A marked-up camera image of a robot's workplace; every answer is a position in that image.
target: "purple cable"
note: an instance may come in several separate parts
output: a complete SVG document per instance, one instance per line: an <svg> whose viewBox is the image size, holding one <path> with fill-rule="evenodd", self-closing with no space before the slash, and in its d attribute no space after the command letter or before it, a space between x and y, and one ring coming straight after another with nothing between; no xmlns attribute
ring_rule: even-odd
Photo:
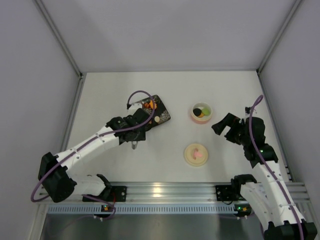
<svg viewBox="0 0 320 240"><path fill-rule="evenodd" d="M252 118L253 118L253 113L254 113L255 107L262 101L262 99L264 99L264 96L263 96L263 95L260 95L260 96L255 100L254 104L253 104L252 107L251 107L251 111L250 111L250 115L249 115L249 134L250 134L251 142L252 142L253 147L254 147L256 153L258 154L261 162L265 165L266 169L267 169L267 170L269 171L269 173L272 175L273 179L277 182L277 184L278 184L279 188L281 189L281 192L283 193L284 198L286 199L287 203L288 203L289 205L291 205L292 203L291 203L291 201L290 201L290 199L289 199L288 194L286 193L286 191L285 191L284 187L282 186L282 184L281 184L279 181L277 181L277 180L278 180L277 176L273 173L273 171L271 170L271 168L269 167L269 165L268 165L267 162L265 161L264 157L263 157L262 154L260 153L259 148L258 148L258 146L257 146L257 144L256 144L256 142L255 142L254 135L253 135L253 130L252 130ZM294 208L293 206L290 207L290 209L291 209L291 211L292 211L292 213L293 213L293 215L294 215L294 218L295 218L295 220L296 220L296 222L297 222L297 224L298 224L299 233L300 233L300 240L304 240L304 239L305 239L305 238L304 238L304 232L303 232L302 225L301 225L300 219L299 219L299 217L298 217L298 214L297 214L297 212L296 212L296 210L295 210L295 208Z"/></svg>
<svg viewBox="0 0 320 240"><path fill-rule="evenodd" d="M130 103L130 100L131 98L137 94L137 93L143 93L143 94L146 94L152 101L153 103L153 106L156 106L156 103L155 103L155 100L154 98L146 91L143 91L143 90L138 90L138 91L135 91L133 92L129 98L128 98L128 101L127 103L129 104ZM134 130L134 129L138 129L140 127L142 127L143 125L147 124L154 116L155 114L155 111L156 111L156 108L153 107L152 108L152 112L151 112L151 115L147 118L147 120L145 120L143 123L140 123L138 124L137 126L132 126L132 127L128 127L128 128L125 128L125 129L119 129L119 130L114 130L114 131L108 131L108 132L104 132L104 133L101 133L99 136L100 137L103 137L105 135L108 135L108 134L115 134L115 133L121 133L121 132L126 132L126 131L131 131L131 130ZM88 144L90 144L91 142L93 142L94 140L98 139L97 136L94 136L93 138L89 139L88 141L86 141L84 144L82 144L78 149L77 149L77 152L80 151L81 149L83 149L85 146L87 146ZM41 186L41 184L46 180L46 178L57 168L59 167L61 164L63 164L65 161L67 161L68 159L70 159L74 154L76 154L75 151L71 152L68 156L66 156L64 159L62 159L60 162L58 162L56 165L54 165L40 180L39 182L36 184L35 188L33 189L32 193L31 193L31 202L33 203L36 203L36 202L40 202L46 198L49 197L49 195L46 195L42 198L39 198L39 199L35 199L35 195L36 195L36 192L37 190L39 189L39 187Z"/></svg>

